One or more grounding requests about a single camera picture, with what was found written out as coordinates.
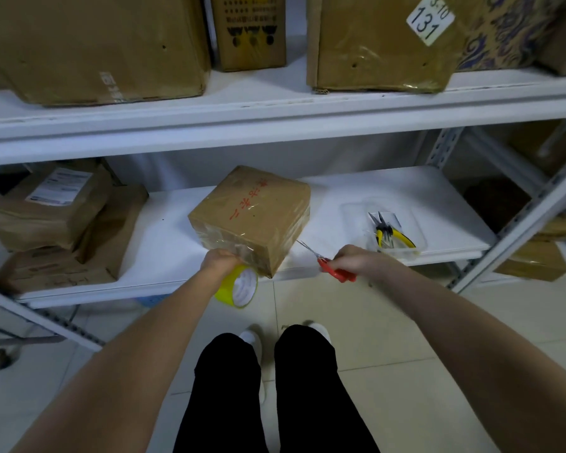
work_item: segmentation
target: clear plastic container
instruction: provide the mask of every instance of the clear plastic container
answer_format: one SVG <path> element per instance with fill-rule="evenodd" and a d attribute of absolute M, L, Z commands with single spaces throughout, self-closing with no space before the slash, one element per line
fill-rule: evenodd
<path fill-rule="evenodd" d="M 410 207 L 387 197 L 370 197 L 355 204 L 341 205 L 345 232 L 349 241 L 360 248 L 389 254 L 401 261 L 411 261 L 427 249 L 425 236 Z M 375 223 L 369 213 L 379 219 L 379 213 L 393 228 L 402 232 L 415 244 L 409 248 L 393 238 L 394 248 L 380 248 L 375 236 Z"/>

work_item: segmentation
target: yellow tape roll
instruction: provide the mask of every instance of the yellow tape roll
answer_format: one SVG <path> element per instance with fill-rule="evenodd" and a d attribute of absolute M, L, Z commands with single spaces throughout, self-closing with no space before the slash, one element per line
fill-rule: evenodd
<path fill-rule="evenodd" d="M 240 265 L 223 280 L 214 295 L 219 301 L 243 308 L 252 300 L 258 288 L 258 274 L 246 265 Z"/>

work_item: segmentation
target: person's left arm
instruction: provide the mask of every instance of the person's left arm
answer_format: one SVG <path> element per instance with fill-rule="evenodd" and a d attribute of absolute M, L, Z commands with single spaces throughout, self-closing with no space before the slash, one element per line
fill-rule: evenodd
<path fill-rule="evenodd" d="M 190 280 L 91 358 L 11 453 L 144 453 L 197 322 L 240 263 L 209 251 Z"/>

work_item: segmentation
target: person's left hand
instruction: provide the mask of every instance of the person's left hand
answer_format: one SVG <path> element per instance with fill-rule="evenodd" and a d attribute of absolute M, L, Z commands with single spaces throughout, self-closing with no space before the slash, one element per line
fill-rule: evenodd
<path fill-rule="evenodd" d="M 201 270 L 212 271 L 224 278 L 241 264 L 243 264 L 242 260 L 232 252 L 225 249 L 211 249 L 203 259 Z"/>

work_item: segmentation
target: box with red writing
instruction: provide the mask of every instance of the box with red writing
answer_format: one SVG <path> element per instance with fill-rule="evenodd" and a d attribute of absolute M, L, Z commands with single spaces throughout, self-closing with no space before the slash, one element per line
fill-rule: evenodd
<path fill-rule="evenodd" d="M 272 278 L 308 223 L 310 186 L 239 166 L 189 214 L 205 248 L 228 249 Z"/>

